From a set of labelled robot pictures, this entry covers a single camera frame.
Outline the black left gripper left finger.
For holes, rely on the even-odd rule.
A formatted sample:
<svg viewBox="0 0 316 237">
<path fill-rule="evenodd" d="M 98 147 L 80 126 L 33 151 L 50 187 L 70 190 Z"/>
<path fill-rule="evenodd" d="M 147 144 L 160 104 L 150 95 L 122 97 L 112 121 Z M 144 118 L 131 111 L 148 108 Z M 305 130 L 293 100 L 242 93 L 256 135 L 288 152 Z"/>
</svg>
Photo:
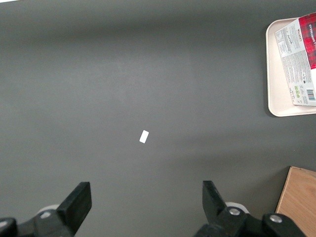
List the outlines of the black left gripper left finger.
<svg viewBox="0 0 316 237">
<path fill-rule="evenodd" d="M 24 223 L 0 219 L 2 237 L 74 237 L 92 207 L 90 182 L 80 182 L 60 203 L 42 208 Z"/>
</svg>

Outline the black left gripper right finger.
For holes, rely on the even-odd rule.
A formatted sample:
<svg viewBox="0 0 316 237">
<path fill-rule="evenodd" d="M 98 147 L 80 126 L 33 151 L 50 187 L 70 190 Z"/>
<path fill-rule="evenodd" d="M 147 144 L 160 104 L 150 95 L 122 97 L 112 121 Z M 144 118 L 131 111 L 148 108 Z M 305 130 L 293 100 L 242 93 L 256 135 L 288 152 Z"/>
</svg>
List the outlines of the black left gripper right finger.
<svg viewBox="0 0 316 237">
<path fill-rule="evenodd" d="M 304 237 L 294 221 L 276 213 L 256 219 L 237 206 L 227 206 L 212 181 L 202 183 L 202 206 L 208 223 L 196 237 Z"/>
</svg>

